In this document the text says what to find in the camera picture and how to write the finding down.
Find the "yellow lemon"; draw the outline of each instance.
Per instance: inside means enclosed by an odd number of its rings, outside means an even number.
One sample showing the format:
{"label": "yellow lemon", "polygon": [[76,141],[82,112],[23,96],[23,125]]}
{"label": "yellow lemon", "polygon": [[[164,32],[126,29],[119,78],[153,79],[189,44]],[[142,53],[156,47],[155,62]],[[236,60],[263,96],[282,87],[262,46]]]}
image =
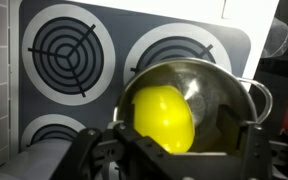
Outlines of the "yellow lemon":
{"label": "yellow lemon", "polygon": [[186,152],[194,140],[190,108],[172,86],[140,89],[133,97],[134,128],[170,153]]}

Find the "stainless steel pot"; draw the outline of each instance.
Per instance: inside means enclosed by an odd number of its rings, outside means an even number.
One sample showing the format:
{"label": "stainless steel pot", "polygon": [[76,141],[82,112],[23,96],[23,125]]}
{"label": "stainless steel pot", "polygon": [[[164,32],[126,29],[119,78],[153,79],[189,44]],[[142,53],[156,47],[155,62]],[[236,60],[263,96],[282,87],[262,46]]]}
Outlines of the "stainless steel pot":
{"label": "stainless steel pot", "polygon": [[[265,95],[266,105],[259,117],[241,82],[256,86]],[[157,85],[171,85],[182,93],[192,112],[196,141],[204,144],[199,147],[208,147],[218,138],[216,122],[220,118],[221,106],[230,108],[236,117],[247,123],[260,124],[269,115],[273,104],[269,90],[257,81],[236,78],[220,66],[202,59],[177,58],[153,64],[131,79],[117,103],[114,121],[124,121],[130,115],[129,107],[137,90]]]}

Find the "pot handle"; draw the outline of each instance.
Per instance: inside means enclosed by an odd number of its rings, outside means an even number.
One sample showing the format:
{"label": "pot handle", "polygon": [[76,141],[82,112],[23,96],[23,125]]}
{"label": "pot handle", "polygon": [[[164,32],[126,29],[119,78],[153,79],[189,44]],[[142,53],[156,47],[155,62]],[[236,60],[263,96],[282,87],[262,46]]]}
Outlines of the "pot handle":
{"label": "pot handle", "polygon": [[252,80],[252,79],[245,79],[245,78],[237,78],[240,82],[250,83],[257,87],[259,90],[262,91],[262,93],[265,96],[265,108],[262,112],[262,114],[257,118],[257,123],[261,124],[264,122],[264,120],[268,117],[268,115],[271,113],[272,107],[273,107],[273,97],[270,91],[261,83]]}

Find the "yellow ball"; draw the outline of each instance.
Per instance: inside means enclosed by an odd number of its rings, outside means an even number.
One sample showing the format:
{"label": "yellow ball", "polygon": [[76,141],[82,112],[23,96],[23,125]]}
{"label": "yellow ball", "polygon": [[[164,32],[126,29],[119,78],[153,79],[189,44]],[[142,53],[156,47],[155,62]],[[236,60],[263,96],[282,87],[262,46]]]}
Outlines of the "yellow ball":
{"label": "yellow ball", "polygon": [[186,152],[194,140],[190,108],[172,86],[140,89],[133,97],[134,128],[170,153]]}

